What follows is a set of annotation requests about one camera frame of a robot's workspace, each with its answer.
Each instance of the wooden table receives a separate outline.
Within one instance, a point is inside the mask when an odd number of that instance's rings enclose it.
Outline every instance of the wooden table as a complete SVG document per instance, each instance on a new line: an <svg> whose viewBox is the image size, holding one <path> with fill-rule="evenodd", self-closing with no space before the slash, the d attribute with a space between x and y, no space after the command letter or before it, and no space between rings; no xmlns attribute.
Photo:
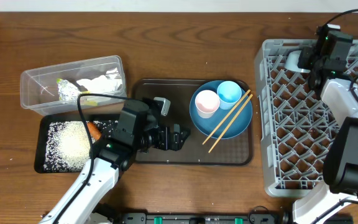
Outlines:
<svg viewBox="0 0 358 224"><path fill-rule="evenodd" d="M20 74L31 68L119 55L127 92L141 78L241 79L255 94L253 61L265 39L312 39L332 14L0 13L0 223L36 223L78 174L33 169L41 116L22 109ZM358 14L337 20L358 39ZM259 111L257 98L252 99ZM264 191L260 116L254 160L245 167L134 164L105 199L149 212L275 211L294 198ZM358 206L349 206L358 223Z"/></svg>

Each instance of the pink cup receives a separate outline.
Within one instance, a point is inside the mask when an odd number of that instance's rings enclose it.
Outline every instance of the pink cup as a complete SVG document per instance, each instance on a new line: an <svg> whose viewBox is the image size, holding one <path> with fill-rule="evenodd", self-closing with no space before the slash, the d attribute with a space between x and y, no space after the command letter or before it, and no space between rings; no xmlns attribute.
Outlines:
<svg viewBox="0 0 358 224"><path fill-rule="evenodd" d="M196 96L197 113L202 118L210 118L221 104L218 94L211 90L203 90Z"/></svg>

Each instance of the blue cup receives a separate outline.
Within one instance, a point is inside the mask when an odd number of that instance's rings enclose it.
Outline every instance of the blue cup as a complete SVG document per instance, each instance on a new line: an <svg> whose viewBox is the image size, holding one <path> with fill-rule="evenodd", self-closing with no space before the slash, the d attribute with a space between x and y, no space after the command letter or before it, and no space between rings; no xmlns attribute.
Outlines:
<svg viewBox="0 0 358 224"><path fill-rule="evenodd" d="M232 81L222 82L218 86L217 94L221 101L219 107L223 110L231 109L241 98L241 87Z"/></svg>

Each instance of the white wall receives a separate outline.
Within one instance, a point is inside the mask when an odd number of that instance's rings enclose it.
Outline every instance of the white wall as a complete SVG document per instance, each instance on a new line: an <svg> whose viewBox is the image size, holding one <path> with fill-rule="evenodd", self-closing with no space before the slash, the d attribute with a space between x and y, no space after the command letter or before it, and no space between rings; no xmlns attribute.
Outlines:
<svg viewBox="0 0 358 224"><path fill-rule="evenodd" d="M358 0L0 0L0 11L342 12Z"/></svg>

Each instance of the green connector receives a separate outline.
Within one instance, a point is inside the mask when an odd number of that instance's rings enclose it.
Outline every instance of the green connector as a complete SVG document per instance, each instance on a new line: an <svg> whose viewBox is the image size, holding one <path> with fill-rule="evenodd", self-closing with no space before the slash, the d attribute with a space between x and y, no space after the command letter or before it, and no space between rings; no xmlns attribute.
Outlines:
<svg viewBox="0 0 358 224"><path fill-rule="evenodd" d="M242 218L235 218L234 224L242 224Z"/></svg>
<svg viewBox="0 0 358 224"><path fill-rule="evenodd" d="M155 217L154 224L162 224L162 217Z"/></svg>

